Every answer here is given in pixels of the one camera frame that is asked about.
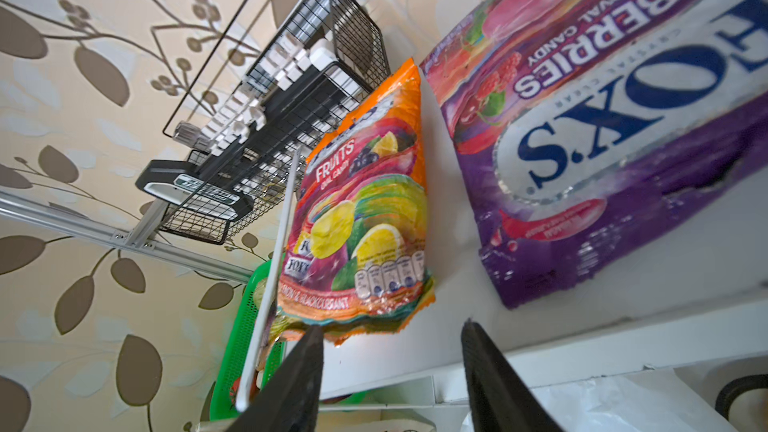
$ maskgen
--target fox's berries candy bag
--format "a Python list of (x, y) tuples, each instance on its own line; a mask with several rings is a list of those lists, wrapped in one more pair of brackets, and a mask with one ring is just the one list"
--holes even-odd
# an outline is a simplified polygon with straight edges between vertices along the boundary
[(397, 332), (434, 301), (419, 86), (409, 60), (308, 158), (278, 306), (337, 343)]
[(768, 162), (768, 0), (486, 0), (422, 69), (510, 308)]

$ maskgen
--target purple candy bag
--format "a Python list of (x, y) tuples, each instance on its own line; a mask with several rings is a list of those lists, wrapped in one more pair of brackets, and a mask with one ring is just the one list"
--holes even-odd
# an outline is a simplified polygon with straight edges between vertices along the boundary
[(510, 308), (768, 162), (768, 0), (486, 0), (421, 67)]

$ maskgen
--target lemon slice image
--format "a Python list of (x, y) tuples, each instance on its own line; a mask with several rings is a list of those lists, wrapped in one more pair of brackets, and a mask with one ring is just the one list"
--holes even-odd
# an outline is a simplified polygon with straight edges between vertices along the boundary
[(359, 267), (381, 265), (397, 260), (402, 250), (403, 241), (397, 227), (379, 224), (372, 227), (358, 242), (352, 257), (357, 257)]
[(355, 203), (342, 200), (322, 214), (310, 231), (310, 250), (317, 258), (326, 258), (339, 250), (352, 234), (355, 222)]
[(387, 157), (397, 153), (397, 137), (392, 132), (387, 132), (384, 137), (373, 146), (371, 152), (377, 154), (379, 158)]

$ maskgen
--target metal rail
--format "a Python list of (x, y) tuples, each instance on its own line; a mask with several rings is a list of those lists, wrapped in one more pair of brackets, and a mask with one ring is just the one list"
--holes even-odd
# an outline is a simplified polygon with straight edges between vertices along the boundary
[(147, 255), (171, 264), (188, 267), (198, 272), (225, 278), (231, 281), (248, 283), (253, 271), (233, 264), (227, 264), (215, 258), (189, 252), (174, 245), (163, 244), (157, 240), (142, 240), (139, 243), (129, 243), (129, 232), (120, 230), (59, 211), (55, 208), (42, 206), (26, 198), (21, 198), (0, 191), (0, 216), (13, 218), (34, 226), (45, 227), (73, 237), (82, 238), (106, 247)]

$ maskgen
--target white plastic bag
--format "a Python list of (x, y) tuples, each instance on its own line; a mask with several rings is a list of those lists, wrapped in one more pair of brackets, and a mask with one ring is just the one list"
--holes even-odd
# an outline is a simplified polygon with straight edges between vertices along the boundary
[[(736, 432), (672, 370), (532, 389), (565, 432)], [(460, 432), (474, 432), (472, 414)]]

